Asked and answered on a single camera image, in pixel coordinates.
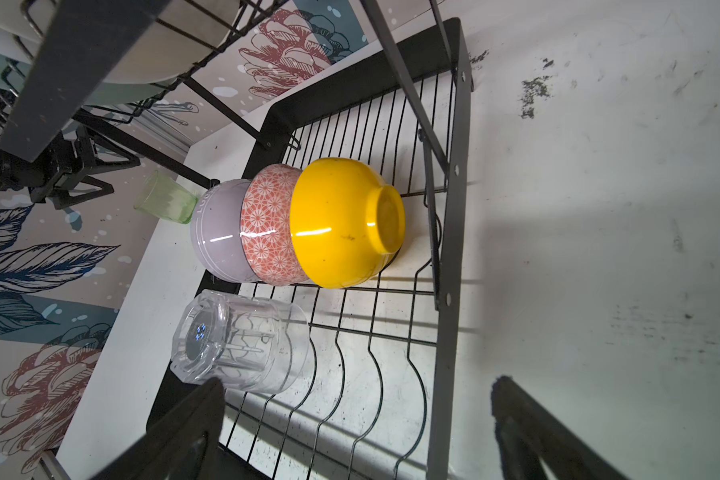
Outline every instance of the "red flower illustration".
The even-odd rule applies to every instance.
[[[280,9],[259,25],[252,39],[255,50],[240,48],[248,63],[246,72],[259,86],[251,94],[272,100],[344,58],[349,51],[346,37],[334,33],[333,24],[322,15]]]
[[[43,450],[61,444],[109,331],[105,323],[69,329],[3,380],[8,401],[1,415],[10,421],[0,428],[0,443],[5,455],[33,452],[22,473],[35,468]]]

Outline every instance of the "floral patterned bowl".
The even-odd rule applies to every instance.
[[[242,201],[240,238],[248,264],[264,282],[285,286],[308,279],[291,242],[291,197],[298,168],[269,165],[253,178]]]

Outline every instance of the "dish rack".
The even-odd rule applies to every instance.
[[[193,0],[183,1],[202,11]],[[25,17],[32,3],[22,3]],[[184,83],[256,139],[244,178],[270,164],[304,168],[335,155],[366,161],[397,187],[407,212],[407,239],[369,282],[343,290],[311,283],[271,287],[229,284],[206,272],[200,288],[269,295],[297,302],[310,315],[311,376],[277,396],[228,392],[221,447],[273,478],[445,479],[472,89],[461,22],[443,22],[431,0],[436,25],[396,44],[376,0],[362,0],[383,52],[274,101],[257,130],[192,74],[284,3],[268,0],[263,7],[263,0],[242,0],[236,21],[227,25],[227,40],[210,46],[208,57],[161,85],[160,94],[129,105],[130,111],[106,110],[125,113],[125,120],[84,109],[73,119],[106,142],[210,188],[219,181],[113,125],[127,123]],[[16,101],[8,93],[17,92],[0,92],[0,121]],[[156,406],[192,388],[177,385],[166,372]]]

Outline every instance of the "white countertop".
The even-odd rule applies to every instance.
[[[455,478],[500,477],[502,374],[627,476],[720,478],[720,0],[697,3],[442,4],[472,55],[488,50],[473,64]],[[520,118],[521,82],[546,75],[551,97]],[[238,178],[252,144],[230,125],[186,164]],[[73,480],[144,434],[202,273],[186,226],[159,222],[59,451]]]

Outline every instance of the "purple bowl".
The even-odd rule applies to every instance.
[[[192,247],[214,276],[234,283],[259,281],[240,241],[240,211],[250,180],[229,180],[198,200],[190,223]]]

